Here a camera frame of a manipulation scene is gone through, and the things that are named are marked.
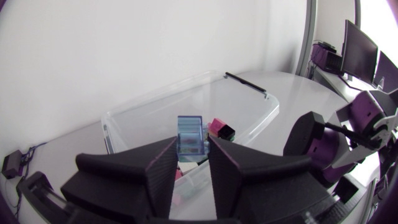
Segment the black cable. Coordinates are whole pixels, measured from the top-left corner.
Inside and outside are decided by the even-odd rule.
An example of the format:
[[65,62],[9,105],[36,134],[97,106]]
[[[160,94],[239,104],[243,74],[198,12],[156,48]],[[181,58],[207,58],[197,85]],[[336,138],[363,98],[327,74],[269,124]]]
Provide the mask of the black cable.
[[350,131],[350,130],[342,128],[340,126],[337,126],[337,125],[334,125],[331,123],[325,123],[325,127],[344,134],[350,140],[352,140],[360,145],[363,145],[368,149],[374,150],[374,149],[378,149],[380,147],[379,141],[367,139],[364,136],[362,136],[356,132]]
[[30,164],[31,160],[33,159],[33,155],[35,154],[36,149],[45,144],[47,144],[47,142],[38,144],[37,146],[30,147],[29,150],[27,151],[27,153],[23,154],[21,157],[21,165],[26,166],[26,170],[25,170],[25,174],[21,177],[21,179],[19,180],[17,187],[16,187],[17,194],[18,194],[18,204],[16,206],[17,212],[14,215],[16,216],[17,220],[19,218],[19,210],[21,209],[21,201],[22,201],[22,192],[18,189],[18,185],[20,183],[22,183],[23,181],[25,181],[26,177],[29,175],[29,164]]

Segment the black monitor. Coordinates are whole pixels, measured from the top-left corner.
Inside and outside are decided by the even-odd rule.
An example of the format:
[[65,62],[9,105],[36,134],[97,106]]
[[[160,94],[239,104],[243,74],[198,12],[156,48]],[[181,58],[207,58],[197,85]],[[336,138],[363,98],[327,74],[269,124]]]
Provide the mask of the black monitor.
[[361,29],[346,20],[341,70],[372,84],[377,61],[377,45]]
[[382,78],[384,78],[382,88],[384,92],[389,93],[398,88],[398,68],[385,53],[380,51],[379,63],[373,80],[374,86],[378,86]]

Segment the pink block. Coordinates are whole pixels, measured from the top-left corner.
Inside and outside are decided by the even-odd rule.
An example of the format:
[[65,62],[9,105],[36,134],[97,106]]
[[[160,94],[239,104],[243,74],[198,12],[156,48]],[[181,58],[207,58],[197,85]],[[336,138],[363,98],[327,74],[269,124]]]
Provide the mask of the pink block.
[[218,118],[215,118],[213,120],[213,122],[211,123],[211,126],[208,128],[209,129],[209,133],[212,134],[217,134],[218,131],[224,126],[226,125],[226,123]]
[[174,180],[178,180],[181,177],[182,177],[181,172],[177,169],[177,171],[175,171],[175,179]]

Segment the blue transparent block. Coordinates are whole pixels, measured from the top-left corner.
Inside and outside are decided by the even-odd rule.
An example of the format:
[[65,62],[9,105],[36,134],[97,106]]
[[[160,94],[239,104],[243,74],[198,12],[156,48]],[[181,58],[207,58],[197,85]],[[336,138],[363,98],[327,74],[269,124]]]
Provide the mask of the blue transparent block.
[[177,155],[180,162],[200,162],[207,157],[201,116],[178,116]]

